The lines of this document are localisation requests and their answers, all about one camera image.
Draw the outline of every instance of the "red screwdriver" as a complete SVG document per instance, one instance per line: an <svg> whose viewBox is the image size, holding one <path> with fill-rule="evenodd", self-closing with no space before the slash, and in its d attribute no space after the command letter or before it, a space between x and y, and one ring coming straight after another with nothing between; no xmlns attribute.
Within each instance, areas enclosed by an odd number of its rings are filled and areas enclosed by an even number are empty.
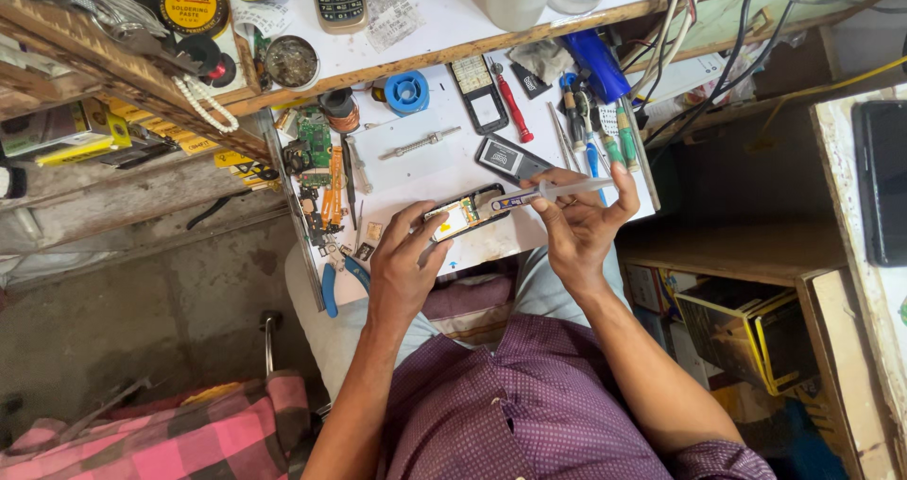
<svg viewBox="0 0 907 480"><path fill-rule="evenodd" d="M513 115L513 121L516 122L516 127L520 128L520 143L528 143L535 137L529 132L526 121L522 119L520 109L516 107L516 101L513 99L513 92L510 92L510 85L507 84L507 81L505 81L505 77L502 74L505 71L505 67L494 61L491 57L489 57L489 60L492 61L492 73L498 77L498 89L501 91L501 95L505 96L507 108L510 109L511 115Z"/></svg>

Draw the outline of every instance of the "wire cutter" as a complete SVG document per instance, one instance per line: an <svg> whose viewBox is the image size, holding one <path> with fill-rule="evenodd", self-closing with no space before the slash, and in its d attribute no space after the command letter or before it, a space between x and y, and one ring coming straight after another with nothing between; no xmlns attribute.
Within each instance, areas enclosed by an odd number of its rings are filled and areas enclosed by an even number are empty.
<svg viewBox="0 0 907 480"><path fill-rule="evenodd" d="M325 249L329 257L325 264L324 276L321 277L321 297L325 301L325 311L331 318L337 317L337 303L334 299L334 282L337 272L349 271L353 274L366 289L368 293L369 286L372 285L372 278L358 262L353 258L344 255L337 246L334 236L325 234Z"/></svg>

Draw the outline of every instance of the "glue syringe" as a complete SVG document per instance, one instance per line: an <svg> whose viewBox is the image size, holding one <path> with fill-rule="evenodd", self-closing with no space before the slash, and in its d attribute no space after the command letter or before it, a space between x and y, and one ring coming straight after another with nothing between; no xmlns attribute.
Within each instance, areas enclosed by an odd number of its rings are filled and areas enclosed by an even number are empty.
<svg viewBox="0 0 907 480"><path fill-rule="evenodd" d="M490 206L492 212L497 214L513 207L524 206L539 197L547 198L553 202L557 197L563 195L590 193L608 186L614 186L614 180L603 177L581 179L573 184L565 184L563 186L556 186L552 182L542 180L539 182L538 186L534 188L521 189L513 193L496 197L485 204L485 206Z"/></svg>

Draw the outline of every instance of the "black phone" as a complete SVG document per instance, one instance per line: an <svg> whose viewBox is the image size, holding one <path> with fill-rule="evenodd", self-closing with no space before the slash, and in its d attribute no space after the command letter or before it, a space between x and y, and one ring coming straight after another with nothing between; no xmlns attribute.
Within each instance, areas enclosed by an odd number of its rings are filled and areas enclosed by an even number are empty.
<svg viewBox="0 0 907 480"><path fill-rule="evenodd" d="M479 227L484 227L493 221L504 219L510 216L510 211L494 214L490 206L484 204L490 202L493 198L505 194L505 187L500 182L489 184L476 191L470 191L452 200L436 206L425 213L425 219L429 219L439 212L448 212L450 217L447 218L441 227L432 236L432 242L441 242L443 240L452 240L468 231L474 231Z"/></svg>
<svg viewBox="0 0 907 480"><path fill-rule="evenodd" d="M475 151L475 162L515 186L521 180L553 167L548 161L494 133L482 140Z"/></svg>
<svg viewBox="0 0 907 480"><path fill-rule="evenodd" d="M907 266L907 101L860 103L852 114L867 256Z"/></svg>

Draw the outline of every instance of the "quickfix soldering paste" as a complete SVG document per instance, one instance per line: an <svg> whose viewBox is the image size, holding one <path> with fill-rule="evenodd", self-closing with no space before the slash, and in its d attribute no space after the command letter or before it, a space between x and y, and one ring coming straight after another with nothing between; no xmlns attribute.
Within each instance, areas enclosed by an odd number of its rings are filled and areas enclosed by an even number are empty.
<svg viewBox="0 0 907 480"><path fill-rule="evenodd" d="M177 34L220 34L230 15L224 0L161 0L167 26Z"/></svg>

